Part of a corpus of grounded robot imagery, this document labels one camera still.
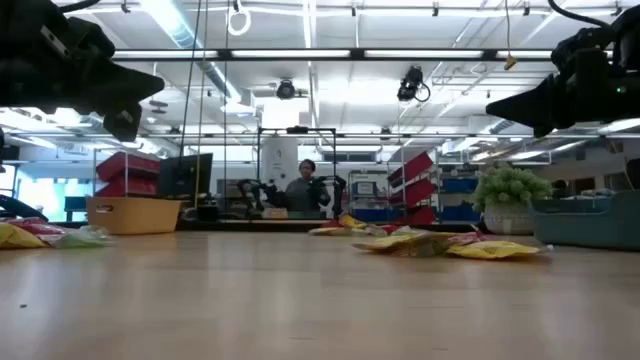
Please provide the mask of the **black computer monitor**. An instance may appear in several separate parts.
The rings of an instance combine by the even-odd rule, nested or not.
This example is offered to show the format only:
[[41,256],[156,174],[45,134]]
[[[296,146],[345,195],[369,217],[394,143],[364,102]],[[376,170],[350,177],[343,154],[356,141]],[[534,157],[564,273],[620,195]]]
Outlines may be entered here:
[[160,197],[193,197],[208,194],[212,162],[211,153],[161,160],[156,194]]

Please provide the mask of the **red storage bin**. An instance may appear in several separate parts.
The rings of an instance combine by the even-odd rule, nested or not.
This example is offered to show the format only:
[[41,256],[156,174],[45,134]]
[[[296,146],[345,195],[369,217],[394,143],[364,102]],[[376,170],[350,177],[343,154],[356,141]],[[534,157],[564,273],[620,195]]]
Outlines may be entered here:
[[129,178],[156,179],[160,172],[160,162],[130,155],[125,152],[117,152],[96,167],[96,173],[100,180],[110,182],[119,177],[128,175]]
[[157,192],[156,181],[144,178],[119,177],[107,183],[96,193],[97,197],[154,197]]
[[434,164],[431,157],[426,152],[421,152],[415,157],[405,162],[398,169],[394,170],[387,177],[390,183],[398,183],[403,180],[411,180],[430,169]]
[[427,205],[408,208],[405,213],[397,219],[399,223],[405,225],[429,225],[436,220],[437,217],[433,208]]
[[390,195],[389,203],[414,207],[422,200],[429,198],[435,190],[436,186],[429,179],[421,179]]

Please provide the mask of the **black background rig frame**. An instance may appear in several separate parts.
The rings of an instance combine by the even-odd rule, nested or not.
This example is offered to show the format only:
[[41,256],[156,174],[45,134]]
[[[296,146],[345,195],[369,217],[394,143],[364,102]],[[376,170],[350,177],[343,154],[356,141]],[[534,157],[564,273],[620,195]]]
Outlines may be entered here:
[[[334,129],[309,128],[306,126],[290,126],[286,128],[260,128],[259,129],[259,180],[264,184],[264,196],[270,200],[269,206],[282,209],[289,219],[311,220],[327,219],[331,213],[329,207],[334,203],[335,196],[329,192],[329,175],[320,175],[315,160],[309,156],[300,154],[301,137],[311,134],[328,132],[333,135]],[[299,164],[304,159],[310,159],[316,164],[314,186],[323,186],[331,197],[327,206],[322,206],[319,212],[293,212],[287,209],[285,188],[294,179],[299,177]]]

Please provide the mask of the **green artificial potted plant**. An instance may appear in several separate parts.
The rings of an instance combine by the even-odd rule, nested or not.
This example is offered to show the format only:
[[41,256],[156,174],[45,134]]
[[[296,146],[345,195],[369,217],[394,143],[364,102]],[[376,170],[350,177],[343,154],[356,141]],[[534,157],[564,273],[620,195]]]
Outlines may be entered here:
[[535,200],[547,200],[551,194],[550,182],[530,170],[500,165],[479,174],[472,203],[489,232],[531,235],[529,205]]

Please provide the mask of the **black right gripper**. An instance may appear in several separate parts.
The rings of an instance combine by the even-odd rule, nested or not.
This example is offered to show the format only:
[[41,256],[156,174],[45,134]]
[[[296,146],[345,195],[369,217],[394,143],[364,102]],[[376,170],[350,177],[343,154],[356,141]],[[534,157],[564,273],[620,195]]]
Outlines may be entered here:
[[[551,53],[558,73],[531,90],[494,101],[489,115],[533,128],[536,137],[579,122],[640,117],[640,5],[612,23],[552,3],[557,13],[588,28],[558,43]],[[542,110],[532,106],[542,106]]]

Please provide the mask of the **yellow hanging connector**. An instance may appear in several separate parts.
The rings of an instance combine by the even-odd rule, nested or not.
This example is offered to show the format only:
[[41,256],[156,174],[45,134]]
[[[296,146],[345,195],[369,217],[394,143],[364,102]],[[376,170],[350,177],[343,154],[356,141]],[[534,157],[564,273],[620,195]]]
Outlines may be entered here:
[[511,18],[510,18],[510,8],[509,8],[509,0],[504,0],[504,12],[505,12],[505,20],[506,20],[506,57],[504,70],[511,70],[517,63],[517,59],[512,55],[511,52]]

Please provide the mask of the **dark blue plastic bin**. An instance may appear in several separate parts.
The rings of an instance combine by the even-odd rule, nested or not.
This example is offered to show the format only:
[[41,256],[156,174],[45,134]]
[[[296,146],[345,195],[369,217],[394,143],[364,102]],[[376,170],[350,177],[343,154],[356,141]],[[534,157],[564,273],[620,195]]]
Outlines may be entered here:
[[544,244],[640,252],[640,191],[536,200],[529,214],[534,236]]

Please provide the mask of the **yellow plastic bin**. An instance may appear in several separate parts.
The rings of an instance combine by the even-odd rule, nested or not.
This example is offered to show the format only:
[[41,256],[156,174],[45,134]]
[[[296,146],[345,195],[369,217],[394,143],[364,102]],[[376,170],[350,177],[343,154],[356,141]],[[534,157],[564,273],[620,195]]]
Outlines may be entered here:
[[88,223],[113,235],[149,235],[174,232],[181,202],[136,197],[90,197]]

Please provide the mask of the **blue storage bin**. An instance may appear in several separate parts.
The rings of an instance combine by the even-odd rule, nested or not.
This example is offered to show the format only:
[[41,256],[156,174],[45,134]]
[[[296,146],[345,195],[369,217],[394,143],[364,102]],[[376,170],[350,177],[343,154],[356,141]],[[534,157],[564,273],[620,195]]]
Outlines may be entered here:
[[401,213],[396,209],[387,208],[367,208],[353,209],[351,216],[363,222],[391,222],[399,217]]
[[440,212],[440,220],[443,222],[473,222],[480,221],[481,214],[476,212],[472,205],[464,203],[456,206],[444,206]]
[[441,180],[442,193],[473,193],[478,186],[477,178],[444,178]]

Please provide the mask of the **person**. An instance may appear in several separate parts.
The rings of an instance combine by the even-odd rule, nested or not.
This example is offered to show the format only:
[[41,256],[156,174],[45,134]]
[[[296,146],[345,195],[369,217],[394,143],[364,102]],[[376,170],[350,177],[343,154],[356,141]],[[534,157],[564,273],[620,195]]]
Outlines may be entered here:
[[299,177],[292,180],[285,188],[287,209],[293,212],[319,212],[327,206],[331,197],[323,186],[314,186],[316,164],[304,159],[298,167]]

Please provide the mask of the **black overhead light bar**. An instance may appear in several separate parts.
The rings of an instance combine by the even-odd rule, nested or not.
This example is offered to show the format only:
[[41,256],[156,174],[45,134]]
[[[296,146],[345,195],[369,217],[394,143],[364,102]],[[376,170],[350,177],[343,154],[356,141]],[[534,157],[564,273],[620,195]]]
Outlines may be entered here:
[[206,61],[482,61],[500,62],[511,54],[521,62],[551,60],[550,49],[392,49],[392,48],[299,48],[299,49],[127,49],[116,50],[115,62]]

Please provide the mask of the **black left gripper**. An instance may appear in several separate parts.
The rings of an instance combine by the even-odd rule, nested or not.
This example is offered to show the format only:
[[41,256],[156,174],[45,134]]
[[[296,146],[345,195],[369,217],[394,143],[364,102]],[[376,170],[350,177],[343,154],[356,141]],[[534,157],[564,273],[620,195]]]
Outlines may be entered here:
[[116,139],[136,138],[139,102],[165,82],[115,64],[115,47],[100,26],[66,16],[100,1],[0,0],[0,107],[95,112]]

